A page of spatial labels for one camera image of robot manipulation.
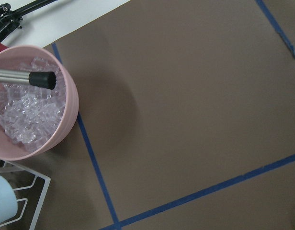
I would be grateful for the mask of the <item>blue cup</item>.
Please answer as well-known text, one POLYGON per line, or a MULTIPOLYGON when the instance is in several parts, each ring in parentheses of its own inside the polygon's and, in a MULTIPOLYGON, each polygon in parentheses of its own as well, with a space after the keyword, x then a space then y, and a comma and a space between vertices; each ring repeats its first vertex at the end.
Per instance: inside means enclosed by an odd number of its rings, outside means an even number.
POLYGON ((0 223, 13 218, 18 212, 15 192, 9 182, 0 176, 0 223))

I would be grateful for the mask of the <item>pink ice bowl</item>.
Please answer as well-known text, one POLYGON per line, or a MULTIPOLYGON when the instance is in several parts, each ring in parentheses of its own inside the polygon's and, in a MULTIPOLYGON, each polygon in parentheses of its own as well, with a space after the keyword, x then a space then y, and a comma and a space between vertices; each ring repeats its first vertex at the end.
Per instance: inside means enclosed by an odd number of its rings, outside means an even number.
POLYGON ((75 82, 62 63, 47 50, 31 45, 7 48, 0 52, 0 69, 11 69, 25 61, 31 61, 34 57, 40 57, 54 62, 61 70, 66 86, 66 106, 62 120, 52 137, 41 148, 32 153, 27 152, 24 147, 12 144, 0 128, 0 159, 4 161, 23 160, 50 150, 68 135, 78 115, 79 96, 75 82))

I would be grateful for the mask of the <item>black tripod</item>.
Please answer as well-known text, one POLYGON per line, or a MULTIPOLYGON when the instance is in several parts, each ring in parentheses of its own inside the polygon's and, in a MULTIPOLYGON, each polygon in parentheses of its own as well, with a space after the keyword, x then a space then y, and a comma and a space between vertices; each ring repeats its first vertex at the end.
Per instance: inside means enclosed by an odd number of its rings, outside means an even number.
POLYGON ((18 9, 12 10, 9 3, 0 5, 0 43, 17 28, 21 28, 23 16, 32 13, 55 0, 34 0, 18 9))

